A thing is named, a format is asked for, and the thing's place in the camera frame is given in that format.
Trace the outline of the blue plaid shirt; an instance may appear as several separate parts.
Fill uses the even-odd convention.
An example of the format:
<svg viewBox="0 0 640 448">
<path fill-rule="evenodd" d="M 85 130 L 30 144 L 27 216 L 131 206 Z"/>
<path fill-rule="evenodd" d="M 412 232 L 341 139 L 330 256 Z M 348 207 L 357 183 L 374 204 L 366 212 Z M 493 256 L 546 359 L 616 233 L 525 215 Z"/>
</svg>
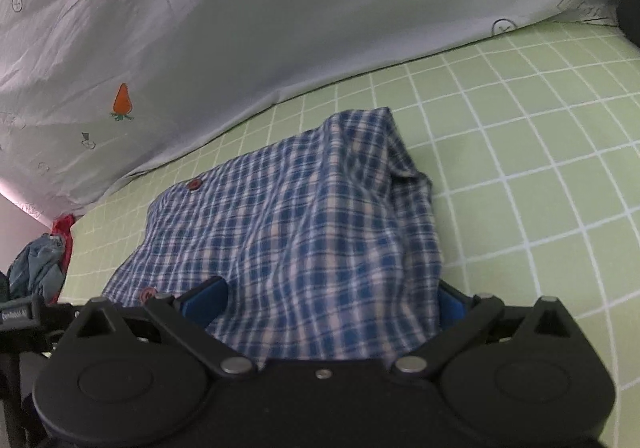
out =
<svg viewBox="0 0 640 448">
<path fill-rule="evenodd" d="M 388 109 L 339 112 L 166 189 L 103 293 L 134 306 L 220 277 L 207 331 L 247 357 L 393 360 L 439 330 L 431 193 Z"/>
</svg>

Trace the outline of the folded grey and cream clothes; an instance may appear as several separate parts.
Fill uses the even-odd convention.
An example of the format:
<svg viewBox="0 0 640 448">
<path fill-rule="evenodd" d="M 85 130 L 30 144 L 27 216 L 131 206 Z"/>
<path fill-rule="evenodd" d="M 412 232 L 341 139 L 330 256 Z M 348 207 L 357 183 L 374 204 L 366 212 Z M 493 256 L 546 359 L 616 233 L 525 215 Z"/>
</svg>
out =
<svg viewBox="0 0 640 448">
<path fill-rule="evenodd" d="M 616 8 L 618 26 L 637 48 L 640 46 L 640 0 L 620 0 Z"/>
</svg>

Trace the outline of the blue denim garment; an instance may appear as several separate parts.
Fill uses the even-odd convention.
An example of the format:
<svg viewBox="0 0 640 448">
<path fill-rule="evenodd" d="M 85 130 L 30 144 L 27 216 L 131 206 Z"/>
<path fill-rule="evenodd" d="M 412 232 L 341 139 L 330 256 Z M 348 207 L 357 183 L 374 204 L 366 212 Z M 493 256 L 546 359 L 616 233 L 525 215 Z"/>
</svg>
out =
<svg viewBox="0 0 640 448">
<path fill-rule="evenodd" d="M 62 269 L 65 239 L 43 234 L 18 253 L 9 267 L 9 299 L 38 295 L 44 303 L 58 301 L 66 275 Z"/>
</svg>

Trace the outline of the red garment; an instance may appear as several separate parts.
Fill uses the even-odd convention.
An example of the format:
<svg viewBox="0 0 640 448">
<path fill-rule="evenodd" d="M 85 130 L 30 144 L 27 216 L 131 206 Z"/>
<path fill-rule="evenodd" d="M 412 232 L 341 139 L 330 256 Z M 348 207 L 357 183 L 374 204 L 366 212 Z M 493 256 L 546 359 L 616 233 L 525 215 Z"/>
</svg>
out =
<svg viewBox="0 0 640 448">
<path fill-rule="evenodd" d="M 60 268 L 64 275 L 67 274 L 68 266 L 70 266 L 70 259 L 73 254 L 73 234 L 72 228 L 76 222 L 76 217 L 73 214 L 65 214 L 60 216 L 53 222 L 51 228 L 51 234 L 61 237 L 64 242 L 64 251 L 60 260 Z"/>
</svg>

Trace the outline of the green grid mat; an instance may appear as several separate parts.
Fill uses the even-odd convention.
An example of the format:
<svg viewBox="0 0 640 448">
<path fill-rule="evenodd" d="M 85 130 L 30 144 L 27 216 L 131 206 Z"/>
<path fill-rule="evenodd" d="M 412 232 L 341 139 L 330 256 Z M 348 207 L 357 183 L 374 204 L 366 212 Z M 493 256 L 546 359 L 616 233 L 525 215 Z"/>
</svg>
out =
<svg viewBox="0 0 640 448">
<path fill-rule="evenodd" d="M 63 300 L 102 291 L 167 187 L 373 107 L 392 109 L 432 180 L 448 283 L 509 304 L 558 297 L 617 386 L 605 445 L 637 446 L 639 50 L 614 27 L 538 24 L 268 108 L 82 217 Z"/>
</svg>

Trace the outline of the white printed carrot sheet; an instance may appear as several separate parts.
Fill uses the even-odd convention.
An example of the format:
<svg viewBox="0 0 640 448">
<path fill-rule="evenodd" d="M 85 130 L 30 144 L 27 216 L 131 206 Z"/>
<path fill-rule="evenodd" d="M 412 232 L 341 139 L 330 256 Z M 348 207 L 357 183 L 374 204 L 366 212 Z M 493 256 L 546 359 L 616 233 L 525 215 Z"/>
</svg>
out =
<svg viewBox="0 0 640 448">
<path fill-rule="evenodd" d="M 1 0 L 1 191 L 80 211 L 258 110 L 617 0 Z"/>
</svg>

